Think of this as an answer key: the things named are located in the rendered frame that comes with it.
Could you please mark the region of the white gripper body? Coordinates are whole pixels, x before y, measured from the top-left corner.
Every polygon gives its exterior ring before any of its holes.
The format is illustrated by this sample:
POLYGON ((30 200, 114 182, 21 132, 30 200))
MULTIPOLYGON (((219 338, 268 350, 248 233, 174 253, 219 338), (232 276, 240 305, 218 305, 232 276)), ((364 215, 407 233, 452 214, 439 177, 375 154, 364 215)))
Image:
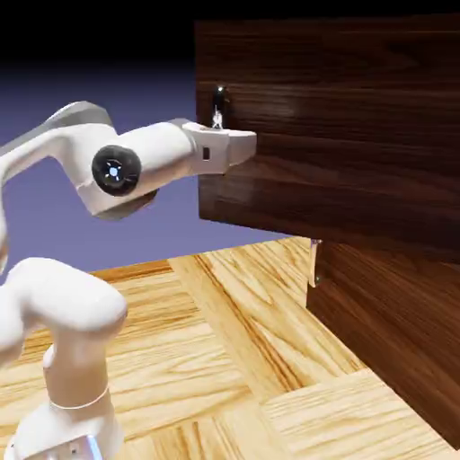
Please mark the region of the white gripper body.
POLYGON ((226 134, 228 138, 226 155, 229 167, 242 164, 255 156, 257 149, 255 132, 228 129, 226 134))

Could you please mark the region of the large dark wood cabinet door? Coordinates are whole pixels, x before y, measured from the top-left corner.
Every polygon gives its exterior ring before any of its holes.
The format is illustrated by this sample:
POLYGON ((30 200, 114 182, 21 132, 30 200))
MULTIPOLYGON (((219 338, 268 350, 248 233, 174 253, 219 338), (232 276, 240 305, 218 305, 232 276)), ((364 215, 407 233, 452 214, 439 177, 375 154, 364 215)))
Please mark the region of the large dark wood cabinet door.
POLYGON ((224 85, 245 164, 199 181, 199 214, 460 262, 460 23, 200 23, 196 112, 224 85))

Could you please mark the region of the dark wood cabinet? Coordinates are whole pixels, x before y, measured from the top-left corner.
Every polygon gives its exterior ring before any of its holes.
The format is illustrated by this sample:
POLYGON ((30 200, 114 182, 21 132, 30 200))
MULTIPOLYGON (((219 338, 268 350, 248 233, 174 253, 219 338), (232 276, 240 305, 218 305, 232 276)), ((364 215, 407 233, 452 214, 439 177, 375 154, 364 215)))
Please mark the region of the dark wood cabinet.
POLYGON ((199 181, 202 218, 314 243, 308 310, 460 449, 460 13, 205 21, 256 156, 199 181))

